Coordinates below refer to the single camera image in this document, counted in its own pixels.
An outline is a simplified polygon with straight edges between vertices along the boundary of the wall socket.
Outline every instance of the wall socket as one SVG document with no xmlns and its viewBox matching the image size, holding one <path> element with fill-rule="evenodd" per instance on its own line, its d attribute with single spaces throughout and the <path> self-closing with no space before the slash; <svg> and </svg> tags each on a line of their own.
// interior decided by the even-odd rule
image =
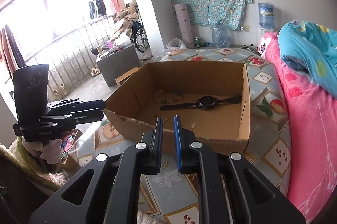
<svg viewBox="0 0 337 224">
<path fill-rule="evenodd" d="M 250 32 L 250 27 L 247 26 L 247 25 L 241 26 L 240 29 L 241 29 L 242 31 L 245 31 L 245 32 Z"/>
</svg>

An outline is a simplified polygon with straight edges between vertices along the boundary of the wheel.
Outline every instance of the wheel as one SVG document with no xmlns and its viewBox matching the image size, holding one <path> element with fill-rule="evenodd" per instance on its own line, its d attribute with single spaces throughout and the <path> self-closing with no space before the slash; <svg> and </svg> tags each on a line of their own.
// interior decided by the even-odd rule
<svg viewBox="0 0 337 224">
<path fill-rule="evenodd" d="M 134 46 L 141 53 L 144 53 L 146 49 L 149 48 L 149 42 L 145 36 L 145 33 L 142 28 L 138 29 L 137 34 L 134 38 Z"/>
</svg>

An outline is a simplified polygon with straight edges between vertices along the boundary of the white glove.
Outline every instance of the white glove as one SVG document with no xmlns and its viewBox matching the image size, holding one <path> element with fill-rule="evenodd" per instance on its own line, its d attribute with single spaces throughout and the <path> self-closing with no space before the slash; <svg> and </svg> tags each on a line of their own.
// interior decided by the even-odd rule
<svg viewBox="0 0 337 224">
<path fill-rule="evenodd" d="M 27 142 L 25 138 L 22 138 L 22 144 L 25 149 L 36 158 L 41 158 L 47 160 L 47 163 L 50 165 L 56 164 L 60 161 L 61 158 L 61 144 L 62 140 L 53 139 L 49 141 L 49 144 L 43 146 L 42 142 Z"/>
</svg>

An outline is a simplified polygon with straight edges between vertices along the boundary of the watch face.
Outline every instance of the watch face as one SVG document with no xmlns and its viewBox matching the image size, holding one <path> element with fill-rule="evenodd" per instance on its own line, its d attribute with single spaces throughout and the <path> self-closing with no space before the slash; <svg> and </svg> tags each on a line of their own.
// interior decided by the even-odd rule
<svg viewBox="0 0 337 224">
<path fill-rule="evenodd" d="M 214 103 L 214 98 L 211 96 L 200 98 L 200 103 L 202 105 L 212 105 Z"/>
</svg>

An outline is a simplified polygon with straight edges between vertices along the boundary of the beaded bracelet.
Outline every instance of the beaded bracelet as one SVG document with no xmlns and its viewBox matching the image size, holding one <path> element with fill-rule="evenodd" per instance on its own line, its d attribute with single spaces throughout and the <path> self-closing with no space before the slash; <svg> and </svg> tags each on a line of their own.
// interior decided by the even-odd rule
<svg viewBox="0 0 337 224">
<path fill-rule="evenodd" d="M 174 99 L 168 99 L 168 100 L 167 100 L 167 99 L 162 99 L 162 100 L 160 100 L 160 99 L 157 99 L 157 98 L 156 98 L 156 96 L 157 96 L 159 93 L 170 93 L 170 94 L 178 95 L 179 97 L 174 98 Z M 178 91 L 174 91 L 174 90 L 171 90 L 171 91 L 168 91 L 168 92 L 167 92 L 167 91 L 164 91 L 164 90 L 158 90 L 158 91 L 154 94 L 153 98 L 154 98 L 157 102 L 159 102 L 159 103 L 173 103 L 173 102 L 182 100 L 182 99 L 184 98 L 184 95 L 183 95 L 182 92 L 178 92 Z"/>
</svg>

